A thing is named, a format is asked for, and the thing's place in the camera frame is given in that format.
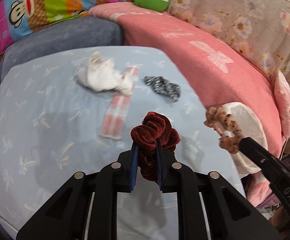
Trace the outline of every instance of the pink and white sock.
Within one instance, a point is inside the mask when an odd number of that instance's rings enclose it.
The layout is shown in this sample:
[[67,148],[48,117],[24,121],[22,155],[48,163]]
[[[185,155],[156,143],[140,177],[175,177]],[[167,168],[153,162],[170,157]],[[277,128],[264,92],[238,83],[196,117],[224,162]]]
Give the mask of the pink and white sock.
[[[125,74],[127,73],[130,73],[132,80],[135,81],[138,78],[139,67],[129,66],[125,71]],[[104,118],[101,136],[114,140],[121,139],[120,133],[125,123],[130,100],[131,96],[114,95]]]

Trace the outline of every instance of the white sock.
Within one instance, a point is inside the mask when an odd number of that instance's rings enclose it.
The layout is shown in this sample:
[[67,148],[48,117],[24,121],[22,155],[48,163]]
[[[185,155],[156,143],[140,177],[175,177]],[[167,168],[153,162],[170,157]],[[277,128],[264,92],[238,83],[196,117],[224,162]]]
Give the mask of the white sock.
[[95,52],[89,59],[88,66],[77,69],[75,77],[79,84],[96,92],[114,89],[122,95],[130,96],[133,87],[131,73],[123,76],[114,66],[113,59],[104,61],[99,52]]

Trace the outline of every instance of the metal screw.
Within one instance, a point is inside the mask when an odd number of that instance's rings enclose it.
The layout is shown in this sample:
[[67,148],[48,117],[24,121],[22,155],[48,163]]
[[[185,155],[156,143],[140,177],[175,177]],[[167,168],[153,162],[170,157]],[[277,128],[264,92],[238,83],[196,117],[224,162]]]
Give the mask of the metal screw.
[[212,171],[209,175],[212,179],[218,179],[220,177],[220,174],[216,171]]
[[82,179],[84,176],[84,174],[82,172],[76,172],[75,175],[74,175],[74,178],[75,179]]
[[174,168],[174,169],[180,169],[181,167],[182,167],[182,164],[180,164],[180,163],[173,163],[172,164],[172,167]]
[[112,163],[112,168],[113,169],[119,169],[121,167],[120,163]]

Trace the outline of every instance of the brown patterned scrunchie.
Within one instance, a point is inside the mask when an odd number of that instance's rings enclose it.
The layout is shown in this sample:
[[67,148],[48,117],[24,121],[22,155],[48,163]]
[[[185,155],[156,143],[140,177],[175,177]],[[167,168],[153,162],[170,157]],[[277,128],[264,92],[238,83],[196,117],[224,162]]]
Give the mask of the brown patterned scrunchie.
[[[238,144],[244,138],[242,130],[239,128],[236,121],[233,120],[231,114],[227,114],[221,106],[211,107],[206,111],[206,121],[204,124],[207,127],[214,128],[221,135],[220,147],[227,150],[231,154],[239,152]],[[233,137],[224,135],[224,131],[230,131],[234,134]]]
[[156,140],[160,138],[163,150],[174,152],[176,144],[181,141],[178,132],[167,117],[149,112],[142,125],[134,127],[130,135],[138,146],[138,166],[142,176],[157,182]]

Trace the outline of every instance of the pink pillow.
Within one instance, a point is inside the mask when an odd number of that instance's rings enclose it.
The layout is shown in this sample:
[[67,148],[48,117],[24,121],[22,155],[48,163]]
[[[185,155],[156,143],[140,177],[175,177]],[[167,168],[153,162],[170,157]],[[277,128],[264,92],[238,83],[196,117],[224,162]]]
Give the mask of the pink pillow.
[[290,85],[281,71],[275,78],[274,98],[281,119],[282,132],[287,140],[290,137]]

